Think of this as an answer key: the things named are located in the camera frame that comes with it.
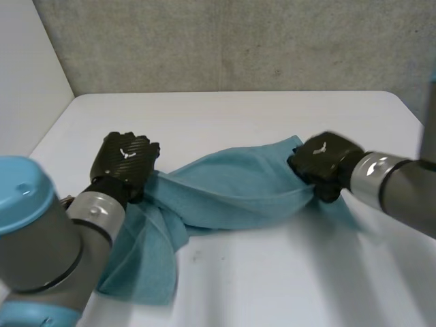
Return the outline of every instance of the white table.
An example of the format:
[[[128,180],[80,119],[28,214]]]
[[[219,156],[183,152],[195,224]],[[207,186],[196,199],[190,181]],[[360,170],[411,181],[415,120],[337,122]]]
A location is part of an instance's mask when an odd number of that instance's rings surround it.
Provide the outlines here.
[[[340,132],[366,149],[414,157],[421,124],[385,92],[149,93],[75,99],[34,150],[60,196],[77,194],[103,137],[160,142],[169,172],[231,146]],[[374,235],[307,212],[265,230],[191,238],[171,307],[93,295],[81,326],[436,326],[434,242],[345,192]]]

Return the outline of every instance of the cloth fold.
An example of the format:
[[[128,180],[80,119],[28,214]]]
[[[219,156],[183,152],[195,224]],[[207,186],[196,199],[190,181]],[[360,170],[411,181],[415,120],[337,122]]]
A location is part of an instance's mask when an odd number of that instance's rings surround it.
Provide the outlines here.
[[[155,171],[144,200],[127,207],[97,291],[121,300],[166,305],[176,286],[174,253],[190,236],[216,230],[261,228],[289,219],[313,199],[286,159],[297,136],[264,146],[207,155],[169,174]],[[342,198],[317,210],[355,230]]]

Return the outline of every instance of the white wall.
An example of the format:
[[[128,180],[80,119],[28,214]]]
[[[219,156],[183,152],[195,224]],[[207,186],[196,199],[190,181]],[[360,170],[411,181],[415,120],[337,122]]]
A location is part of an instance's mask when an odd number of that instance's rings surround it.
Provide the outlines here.
[[[0,0],[0,155],[28,155],[74,96],[31,0]]]

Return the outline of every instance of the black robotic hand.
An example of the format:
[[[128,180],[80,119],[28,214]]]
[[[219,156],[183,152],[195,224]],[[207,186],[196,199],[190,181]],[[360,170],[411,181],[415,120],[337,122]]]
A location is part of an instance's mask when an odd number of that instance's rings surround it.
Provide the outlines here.
[[[357,144],[326,131],[294,149],[287,164],[306,184],[315,185],[315,195],[333,202],[349,181],[356,164],[365,156]]]
[[[95,158],[91,182],[94,187],[104,183],[102,187],[105,189],[108,185],[122,185],[127,201],[139,202],[147,178],[159,157],[159,150],[159,143],[150,143],[146,136],[111,132],[104,138]]]

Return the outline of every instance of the blue microfiber cloth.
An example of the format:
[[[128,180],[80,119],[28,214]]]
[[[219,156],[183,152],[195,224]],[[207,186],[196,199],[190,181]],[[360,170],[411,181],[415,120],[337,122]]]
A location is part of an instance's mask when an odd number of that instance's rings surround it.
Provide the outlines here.
[[[219,151],[169,174],[154,172],[144,200],[127,208],[98,292],[166,305],[176,285],[174,253],[189,236],[289,219],[313,198],[312,186],[286,163],[301,144],[293,136],[275,144]],[[359,229],[341,198],[316,207],[328,218]]]

